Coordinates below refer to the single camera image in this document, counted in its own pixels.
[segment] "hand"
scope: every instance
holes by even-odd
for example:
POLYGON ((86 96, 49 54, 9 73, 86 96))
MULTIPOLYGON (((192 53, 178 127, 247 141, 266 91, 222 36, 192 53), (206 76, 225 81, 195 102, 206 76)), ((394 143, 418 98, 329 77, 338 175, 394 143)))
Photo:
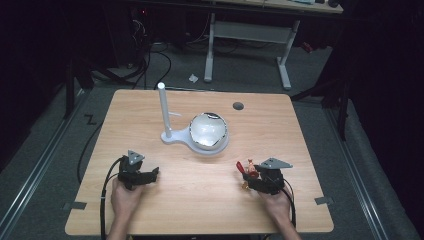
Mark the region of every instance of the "hand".
MULTIPOLYGON (((287 187, 284 187, 284 190, 289 194, 290 197, 292 197, 287 187)), ((271 216, 274 223, 278 226, 281 234, 284 236, 284 239, 301 239, 290 221, 291 204, 286 194, 283 192, 279 192, 275 195, 262 192, 258 192, 258 194, 264 200, 268 214, 271 216)))
POLYGON ((132 191, 125 188, 117 178, 112 182, 112 207, 115 217, 109 231, 108 240, 126 238, 128 225, 134 211, 137 209, 144 185, 135 187, 132 191))

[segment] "white desk leg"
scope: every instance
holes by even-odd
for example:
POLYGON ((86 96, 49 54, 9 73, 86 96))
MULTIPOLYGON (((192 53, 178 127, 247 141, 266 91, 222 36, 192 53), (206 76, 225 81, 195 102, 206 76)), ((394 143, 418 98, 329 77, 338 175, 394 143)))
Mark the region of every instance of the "white desk leg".
POLYGON ((209 48, 208 55, 206 56, 205 66, 205 82, 212 82, 212 71, 213 71, 213 40, 215 35, 215 13, 211 13, 211 24, 209 30, 209 48))
POLYGON ((289 79, 289 75, 287 74, 287 69, 286 69, 286 61, 287 61, 287 57, 289 56, 290 49, 293 45, 294 38, 296 37, 296 33, 297 33, 297 29, 299 28, 299 24, 300 24, 299 20, 294 22, 293 28, 291 29, 289 37, 288 37, 288 41, 287 41, 287 44, 286 44, 286 49, 284 50, 284 54, 283 54, 282 57, 277 58, 278 69, 280 70, 280 77, 281 77, 281 81, 283 82, 283 88, 285 90, 291 89, 290 79, 289 79))

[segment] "gray carpet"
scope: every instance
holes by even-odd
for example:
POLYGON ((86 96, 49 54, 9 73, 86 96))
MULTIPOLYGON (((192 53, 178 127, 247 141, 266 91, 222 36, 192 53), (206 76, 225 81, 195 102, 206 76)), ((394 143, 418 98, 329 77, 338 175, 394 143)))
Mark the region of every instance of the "gray carpet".
MULTIPOLYGON (((195 45, 195 47, 201 48, 202 45, 195 45)), ((267 45, 262 48, 238 46, 231 53, 217 53, 214 80, 212 83, 204 83, 202 77, 206 50, 203 48, 180 50, 168 46, 162 53, 171 59, 172 67, 163 81, 167 87, 172 88, 294 95, 315 84, 323 64, 331 53, 331 49, 318 50, 310 54, 299 48, 292 49, 287 62, 292 90, 288 92, 282 89, 278 69, 275 66, 274 57, 278 55, 276 53, 280 47, 278 45, 267 45), (199 81, 196 83, 188 81, 191 74, 198 76, 199 81)), ((165 49, 165 45, 155 46, 156 50, 161 48, 165 49)), ((225 46, 218 50, 230 51, 232 46, 225 46)), ((147 89, 153 88, 154 83, 166 73, 168 65, 169 62, 163 55, 151 54, 146 75, 147 89)), ((130 70, 121 68, 113 69, 113 71, 123 75, 130 70)), ((141 79, 137 89, 143 88, 143 81, 144 79, 141 79)), ((66 235, 64 227, 69 210, 64 210, 63 206, 75 199, 79 187, 78 160, 91 134, 105 118, 113 93, 120 88, 128 87, 110 81, 96 81, 95 88, 83 94, 87 99, 79 109, 76 109, 72 122, 69 123, 67 131, 52 155, 47 171, 20 214, 8 239, 99 239, 98 236, 66 235), (86 115, 92 115, 91 122, 96 124, 88 124, 89 117, 86 115)), ((375 230, 367 220, 367 215, 364 214, 360 197, 358 197, 360 194, 355 188, 355 182, 352 181, 346 165, 347 151, 348 155, 350 154, 354 159, 361 181, 368 190, 383 223, 387 236, 380 239, 419 239, 378 164, 352 104, 349 106, 349 118, 346 125, 347 141, 340 143, 330 120, 333 111, 322 109, 317 100, 319 99, 307 98, 294 102, 294 107, 324 195, 331 197, 334 201, 329 205, 329 209, 335 227, 330 233, 302 234, 302 237, 304 239, 378 239, 375 230)), ((36 166, 55 130, 62 123, 63 114, 64 91, 62 90, 35 123, 28 139, 0 175, 0 216, 6 216, 9 206, 12 205, 25 180, 36 166)), ((84 174, 96 137, 97 134, 90 141, 82 157, 81 175, 84 174)))

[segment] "black hole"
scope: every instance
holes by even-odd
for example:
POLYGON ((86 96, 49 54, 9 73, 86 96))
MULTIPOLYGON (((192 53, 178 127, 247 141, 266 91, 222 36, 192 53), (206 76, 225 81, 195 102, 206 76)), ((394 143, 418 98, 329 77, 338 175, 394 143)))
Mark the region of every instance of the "black hole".
POLYGON ((243 105, 243 103, 241 103, 241 102, 235 102, 235 103, 233 103, 233 108, 234 108, 235 110, 243 110, 244 105, 243 105))

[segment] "table top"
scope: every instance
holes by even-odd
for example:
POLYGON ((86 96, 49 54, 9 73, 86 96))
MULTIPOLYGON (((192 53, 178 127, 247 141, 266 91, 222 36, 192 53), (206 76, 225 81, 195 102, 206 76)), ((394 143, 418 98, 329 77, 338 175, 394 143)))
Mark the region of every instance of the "table top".
MULTIPOLYGON (((100 195, 112 163, 129 149, 145 155, 142 172, 156 167, 156 183, 147 185, 140 207, 129 227, 130 234, 259 234, 278 232, 259 195, 242 189, 236 168, 248 159, 259 164, 274 157, 293 168, 282 169, 294 190, 297 230, 330 232, 333 222, 290 98, 284 94, 167 91, 171 127, 187 127, 194 116, 213 112, 228 124, 229 144, 221 153, 204 156, 183 144, 166 145, 160 135, 164 123, 159 92, 118 90, 109 107, 66 232, 70 235, 100 234, 100 195), (241 102, 243 110, 233 103, 241 102)), ((113 211, 111 184, 106 196, 106 230, 113 211)))
POLYGON ((333 8, 328 5, 328 0, 324 3, 305 4, 289 0, 213 0, 215 2, 232 3, 241 5, 252 5, 260 7, 284 8, 300 11, 311 11, 320 13, 343 13, 343 8, 338 5, 333 8))

